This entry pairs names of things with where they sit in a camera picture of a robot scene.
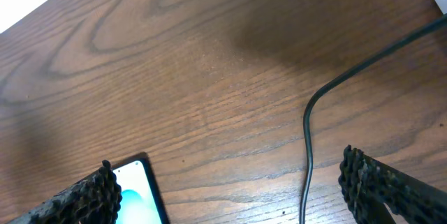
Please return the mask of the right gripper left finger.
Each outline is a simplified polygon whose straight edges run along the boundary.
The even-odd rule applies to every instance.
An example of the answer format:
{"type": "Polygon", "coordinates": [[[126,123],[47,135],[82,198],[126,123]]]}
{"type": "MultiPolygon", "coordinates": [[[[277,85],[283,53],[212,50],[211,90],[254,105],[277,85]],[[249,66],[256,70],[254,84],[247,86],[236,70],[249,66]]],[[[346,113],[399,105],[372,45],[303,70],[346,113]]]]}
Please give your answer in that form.
{"type": "Polygon", "coordinates": [[[115,224],[121,209],[122,188],[109,161],[27,213],[14,224],[115,224]]]}

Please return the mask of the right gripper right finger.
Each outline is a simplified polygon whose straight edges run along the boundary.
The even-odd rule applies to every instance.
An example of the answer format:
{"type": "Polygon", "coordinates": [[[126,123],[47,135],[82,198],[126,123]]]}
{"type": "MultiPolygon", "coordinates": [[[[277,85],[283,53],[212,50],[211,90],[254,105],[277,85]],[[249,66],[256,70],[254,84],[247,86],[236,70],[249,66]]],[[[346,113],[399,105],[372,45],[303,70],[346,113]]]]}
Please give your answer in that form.
{"type": "Polygon", "coordinates": [[[381,163],[350,145],[338,179],[357,223],[446,223],[446,192],[381,163]]]}

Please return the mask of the blue Galaxy smartphone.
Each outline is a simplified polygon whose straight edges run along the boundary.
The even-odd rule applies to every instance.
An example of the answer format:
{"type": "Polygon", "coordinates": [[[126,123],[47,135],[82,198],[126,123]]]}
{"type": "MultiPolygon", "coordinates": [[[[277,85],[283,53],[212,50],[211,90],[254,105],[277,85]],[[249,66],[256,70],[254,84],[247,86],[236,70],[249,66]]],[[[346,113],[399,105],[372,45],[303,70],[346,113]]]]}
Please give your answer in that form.
{"type": "Polygon", "coordinates": [[[170,223],[148,157],[130,158],[112,171],[122,190],[116,224],[170,223]]]}

